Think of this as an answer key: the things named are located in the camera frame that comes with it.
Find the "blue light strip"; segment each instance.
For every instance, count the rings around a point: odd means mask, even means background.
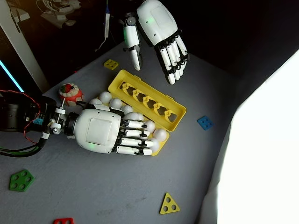
[[[18,84],[18,82],[14,79],[14,77],[10,74],[10,72],[7,70],[7,68],[5,67],[5,65],[2,63],[2,61],[0,60],[0,65],[3,68],[3,70],[6,72],[6,74],[10,77],[10,79],[14,82],[14,84],[16,85],[16,87],[18,87],[18,89],[20,90],[20,92],[24,92],[24,90],[20,87],[20,85]]]

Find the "table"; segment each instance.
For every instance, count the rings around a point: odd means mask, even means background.
[[[143,68],[135,71],[124,47],[124,43],[116,46],[62,83],[77,84],[89,101],[107,91],[120,69],[139,76],[187,108],[166,145],[158,156],[98,154],[60,134],[52,135],[32,157],[0,156],[0,223],[51,224],[63,217],[74,218],[76,224],[194,223],[232,117],[234,80],[191,55],[184,75],[171,86],[153,48],[143,43]],[[118,68],[103,67],[109,58],[119,63]],[[45,96],[60,104],[57,90],[62,83]],[[197,123],[204,115],[215,123],[207,131]],[[39,135],[29,133],[36,140]],[[21,133],[0,133],[0,142],[12,149],[30,145]],[[24,168],[36,178],[33,184],[24,193],[8,190],[10,175]],[[159,214],[166,192],[180,212]]]

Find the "yellow triangle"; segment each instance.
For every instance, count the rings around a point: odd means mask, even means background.
[[[160,210],[160,214],[167,214],[177,211],[181,211],[181,209],[178,207],[177,203],[170,196],[170,194],[166,193]]]

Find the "open egg carton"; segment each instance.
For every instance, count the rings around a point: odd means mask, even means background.
[[[162,94],[126,70],[117,74],[108,90],[112,96],[130,105],[134,111],[142,113],[145,120],[152,120],[156,128],[163,128],[169,132],[175,130],[186,113],[186,108],[173,98]],[[152,154],[153,156],[160,152],[169,136],[167,132],[166,140],[160,142],[160,148]]]

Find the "blue square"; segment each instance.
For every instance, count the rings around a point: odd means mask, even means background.
[[[214,126],[213,122],[207,117],[207,116],[203,116],[202,118],[199,118],[197,120],[197,123],[199,123],[199,125],[204,129],[207,130],[210,127]]]

